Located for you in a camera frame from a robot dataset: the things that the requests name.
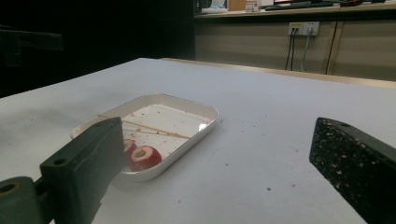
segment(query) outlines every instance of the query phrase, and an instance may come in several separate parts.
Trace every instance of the tabletop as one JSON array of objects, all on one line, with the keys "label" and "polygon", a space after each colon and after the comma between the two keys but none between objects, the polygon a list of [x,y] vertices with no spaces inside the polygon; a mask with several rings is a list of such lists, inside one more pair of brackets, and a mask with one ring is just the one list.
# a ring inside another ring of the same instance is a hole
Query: tabletop
[{"label": "tabletop", "polygon": [[219,111],[211,133],[156,178],[117,176],[93,223],[365,223],[309,162],[317,118],[396,147],[392,82],[137,59],[0,99],[0,180],[30,176],[81,123],[164,93]]}]

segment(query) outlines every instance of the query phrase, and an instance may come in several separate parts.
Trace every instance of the chopstick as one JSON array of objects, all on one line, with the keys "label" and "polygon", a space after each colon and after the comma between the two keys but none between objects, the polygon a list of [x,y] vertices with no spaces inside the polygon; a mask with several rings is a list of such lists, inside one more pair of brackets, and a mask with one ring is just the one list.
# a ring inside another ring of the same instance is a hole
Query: chopstick
[{"label": "chopstick", "polygon": [[[99,117],[99,118],[104,118],[104,119],[111,119],[111,117],[106,116],[106,115],[103,115],[103,114],[98,114],[98,117]],[[138,126],[138,127],[141,127],[141,128],[150,129],[150,130],[157,131],[157,132],[160,132],[160,133],[166,133],[167,135],[170,135],[170,136],[190,139],[190,137],[188,137],[188,136],[186,136],[186,135],[182,135],[182,134],[178,134],[178,133],[171,133],[171,132],[168,132],[168,131],[166,131],[166,130],[162,130],[162,129],[150,127],[150,126],[148,126],[148,125],[144,125],[144,124],[139,124],[139,123],[131,122],[131,121],[124,120],[124,119],[122,119],[121,121],[122,121],[123,123],[133,124],[133,125]]]}]

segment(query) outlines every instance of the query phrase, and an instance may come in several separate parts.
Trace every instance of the plastic tray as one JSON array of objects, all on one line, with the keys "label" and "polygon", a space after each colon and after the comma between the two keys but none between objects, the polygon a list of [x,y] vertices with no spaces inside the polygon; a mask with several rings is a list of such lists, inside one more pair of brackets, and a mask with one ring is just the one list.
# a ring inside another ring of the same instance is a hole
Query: plastic tray
[{"label": "plastic tray", "polygon": [[132,172],[125,166],[120,172],[120,175],[131,181],[143,182],[162,173],[207,135],[214,128],[218,116],[218,110],[209,105],[165,94],[151,94],[138,97],[77,126],[70,135],[71,138],[75,138],[100,120],[121,117],[124,139],[135,140],[138,147],[155,147],[163,157],[161,163],[147,170]]}]

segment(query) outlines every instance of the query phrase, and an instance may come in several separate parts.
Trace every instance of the red fruit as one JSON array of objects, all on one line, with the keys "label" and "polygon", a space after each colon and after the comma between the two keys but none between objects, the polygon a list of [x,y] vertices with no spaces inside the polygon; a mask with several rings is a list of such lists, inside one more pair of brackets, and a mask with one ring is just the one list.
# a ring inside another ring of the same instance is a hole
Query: red fruit
[{"label": "red fruit", "polygon": [[128,155],[131,156],[132,152],[134,149],[137,148],[136,144],[134,143],[134,140],[131,139],[124,139],[124,152]]},{"label": "red fruit", "polygon": [[130,156],[132,171],[142,171],[151,168],[163,160],[160,152],[154,147],[137,147]]}]

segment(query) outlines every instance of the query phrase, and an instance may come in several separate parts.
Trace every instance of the power outlet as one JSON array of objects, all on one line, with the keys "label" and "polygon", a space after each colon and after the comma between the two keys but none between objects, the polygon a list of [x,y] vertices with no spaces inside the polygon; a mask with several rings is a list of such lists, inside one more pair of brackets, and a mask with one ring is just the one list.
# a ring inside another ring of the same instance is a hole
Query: power outlet
[{"label": "power outlet", "polygon": [[296,35],[302,35],[303,34],[303,27],[304,27],[304,23],[303,22],[291,22],[291,23],[289,23],[289,35],[291,35],[291,32],[293,31],[293,29],[294,30],[297,29],[297,33],[295,33]]},{"label": "power outlet", "polygon": [[309,30],[312,29],[311,35],[317,35],[319,30],[318,21],[306,21],[303,25],[302,35],[309,35]]}]

